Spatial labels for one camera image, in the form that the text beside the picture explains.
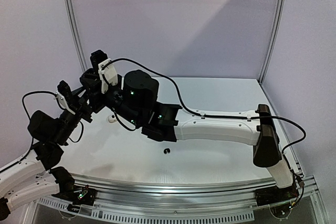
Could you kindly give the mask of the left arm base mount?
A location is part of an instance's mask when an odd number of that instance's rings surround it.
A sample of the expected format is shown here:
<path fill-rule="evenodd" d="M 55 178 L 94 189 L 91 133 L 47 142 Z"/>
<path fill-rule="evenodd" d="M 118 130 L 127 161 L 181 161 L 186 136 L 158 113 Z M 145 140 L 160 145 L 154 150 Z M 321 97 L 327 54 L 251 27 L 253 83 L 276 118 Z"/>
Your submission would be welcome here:
<path fill-rule="evenodd" d="M 89 185 L 77 186 L 64 192 L 53 194 L 53 197 L 71 202 L 73 205 L 93 206 L 96 200 L 98 191 L 91 188 Z"/>

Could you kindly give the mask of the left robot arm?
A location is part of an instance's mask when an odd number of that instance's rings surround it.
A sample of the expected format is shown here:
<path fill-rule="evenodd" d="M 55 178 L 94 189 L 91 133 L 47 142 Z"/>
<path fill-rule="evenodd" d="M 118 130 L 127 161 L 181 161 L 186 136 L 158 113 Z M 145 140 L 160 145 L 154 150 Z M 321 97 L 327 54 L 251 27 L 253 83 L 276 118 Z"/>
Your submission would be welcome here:
<path fill-rule="evenodd" d="M 53 94 L 62 108 L 54 119 L 38 110 L 30 115 L 28 131 L 32 142 L 26 154 L 1 168 L 1 220 L 17 208 L 45 196 L 70 202 L 72 207 L 93 206 L 97 191 L 88 185 L 77 186 L 72 175 L 59 166 L 62 146 L 81 119 L 91 122 L 91 110 L 84 88 L 71 91 L 58 87 Z"/>

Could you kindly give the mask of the white earbud charging case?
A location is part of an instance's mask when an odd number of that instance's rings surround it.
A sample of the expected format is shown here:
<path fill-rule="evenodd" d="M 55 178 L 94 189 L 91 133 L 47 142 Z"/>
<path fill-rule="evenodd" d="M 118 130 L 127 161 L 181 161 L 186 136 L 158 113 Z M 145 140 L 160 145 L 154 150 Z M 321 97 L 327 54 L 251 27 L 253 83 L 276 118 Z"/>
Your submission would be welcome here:
<path fill-rule="evenodd" d="M 116 117 L 114 115 L 109 115 L 107 117 L 107 122 L 109 122 L 109 123 L 114 123 L 116 121 L 117 121 L 117 119 L 116 119 Z"/>

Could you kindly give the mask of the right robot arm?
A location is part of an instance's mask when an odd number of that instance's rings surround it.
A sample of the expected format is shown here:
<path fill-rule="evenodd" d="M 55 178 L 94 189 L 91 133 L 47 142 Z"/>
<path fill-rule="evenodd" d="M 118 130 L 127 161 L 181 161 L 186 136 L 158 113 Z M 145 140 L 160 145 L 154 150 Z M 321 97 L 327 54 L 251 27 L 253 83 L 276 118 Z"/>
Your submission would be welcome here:
<path fill-rule="evenodd" d="M 91 68 L 80 77 L 90 93 L 89 103 L 98 113 L 108 107 L 157 142 L 216 140 L 253 147 L 253 164 L 266 168 L 276 182 L 271 196 L 276 201 L 291 194 L 293 173 L 279 149 L 279 138 L 265 104 L 257 110 L 220 115 L 212 111 L 191 111 L 181 104 L 158 102 L 159 82 L 142 70 L 124 77 L 113 65 Z"/>

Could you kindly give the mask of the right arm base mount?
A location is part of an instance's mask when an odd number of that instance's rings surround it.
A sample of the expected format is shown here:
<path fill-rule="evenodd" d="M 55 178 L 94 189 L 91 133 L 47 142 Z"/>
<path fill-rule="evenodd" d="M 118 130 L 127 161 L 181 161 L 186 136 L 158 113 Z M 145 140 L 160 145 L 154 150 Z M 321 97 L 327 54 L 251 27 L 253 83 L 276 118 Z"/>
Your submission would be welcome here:
<path fill-rule="evenodd" d="M 296 186 L 286 188 L 271 186 L 255 190 L 254 196 L 257 206 L 265 206 L 294 199 L 299 196 L 299 191 Z"/>

